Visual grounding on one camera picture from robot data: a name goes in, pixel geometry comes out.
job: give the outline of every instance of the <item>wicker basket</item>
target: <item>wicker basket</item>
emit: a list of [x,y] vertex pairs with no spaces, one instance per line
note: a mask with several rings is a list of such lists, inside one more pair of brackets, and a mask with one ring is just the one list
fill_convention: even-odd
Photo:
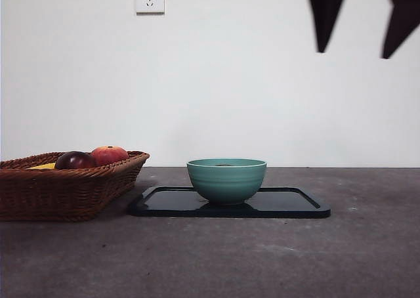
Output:
[[87,221],[132,189],[149,154],[89,169],[27,169],[52,163],[51,152],[0,163],[0,221]]

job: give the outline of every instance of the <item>teal bowl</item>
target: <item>teal bowl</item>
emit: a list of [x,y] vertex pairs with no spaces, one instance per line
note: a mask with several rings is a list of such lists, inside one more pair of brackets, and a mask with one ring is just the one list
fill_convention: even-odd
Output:
[[241,204],[263,183],[267,163],[261,160],[218,158],[186,164],[192,186],[211,203]]

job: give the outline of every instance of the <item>dark red apple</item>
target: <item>dark red apple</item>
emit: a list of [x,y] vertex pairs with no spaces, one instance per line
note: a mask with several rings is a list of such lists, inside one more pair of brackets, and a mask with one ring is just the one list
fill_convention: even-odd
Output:
[[85,152],[66,152],[58,157],[55,169],[85,169],[96,167],[95,159]]
[[97,165],[108,165],[109,163],[129,159],[129,153],[118,146],[102,146],[91,152]]

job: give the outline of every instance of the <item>concrete surface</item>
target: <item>concrete surface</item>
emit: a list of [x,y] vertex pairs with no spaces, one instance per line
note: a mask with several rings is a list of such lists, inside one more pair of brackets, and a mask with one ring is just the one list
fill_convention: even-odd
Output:
[[265,186],[327,219],[140,218],[127,204],[185,168],[146,167],[85,223],[0,223],[2,298],[420,297],[420,169],[273,168]]

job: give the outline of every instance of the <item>black rectangular tray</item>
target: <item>black rectangular tray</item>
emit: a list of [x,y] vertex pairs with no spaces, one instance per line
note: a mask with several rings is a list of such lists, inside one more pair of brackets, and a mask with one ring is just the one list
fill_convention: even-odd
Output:
[[209,203],[194,188],[155,186],[128,206],[127,212],[142,217],[253,217],[326,218],[328,205],[298,188],[260,188],[245,203],[221,206]]

